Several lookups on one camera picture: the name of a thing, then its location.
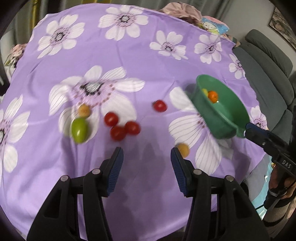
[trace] red cherry tomato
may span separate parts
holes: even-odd
[[[168,107],[162,100],[157,100],[153,103],[153,108],[158,112],[165,112]]]
[[[123,126],[114,126],[110,130],[110,135],[114,141],[122,141],[126,136],[126,130]]]
[[[105,117],[104,117],[104,121],[105,121],[105,124],[107,126],[116,126],[117,123],[118,123],[118,116],[117,114],[113,113],[113,112],[108,112]]]
[[[125,124],[124,128],[126,132],[129,133],[130,135],[138,135],[141,131],[140,125],[135,121],[128,121]]]

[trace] person's hand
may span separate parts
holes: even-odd
[[[269,181],[269,189],[276,188],[279,184],[279,182],[277,180],[277,172],[278,172],[278,169],[277,169],[277,166],[275,166],[275,168],[271,172],[270,181]],[[295,178],[288,177],[284,183],[285,187],[289,187],[294,181],[295,181]],[[293,195],[293,192],[295,191],[295,189],[296,189],[296,183],[294,183],[293,186],[288,189],[287,194],[285,196],[283,196],[281,199],[291,197]]]

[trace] cartoon pillow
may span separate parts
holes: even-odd
[[[229,30],[229,27],[225,23],[210,16],[203,16],[201,23],[198,25],[200,28],[217,35],[224,34]]]

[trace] orange fruit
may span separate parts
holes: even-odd
[[[186,145],[185,143],[179,143],[177,145],[177,148],[179,149],[179,152],[183,158],[188,157],[190,152],[188,145]]]
[[[81,118],[88,118],[91,115],[91,109],[89,108],[88,105],[86,104],[82,104],[79,108],[78,108],[78,115]]]
[[[209,91],[209,96],[208,98],[210,101],[214,104],[218,101],[218,94],[216,91]]]

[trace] sleeve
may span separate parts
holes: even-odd
[[[296,198],[280,200],[273,209],[267,210],[263,223],[270,238],[274,238],[286,225],[296,208]]]

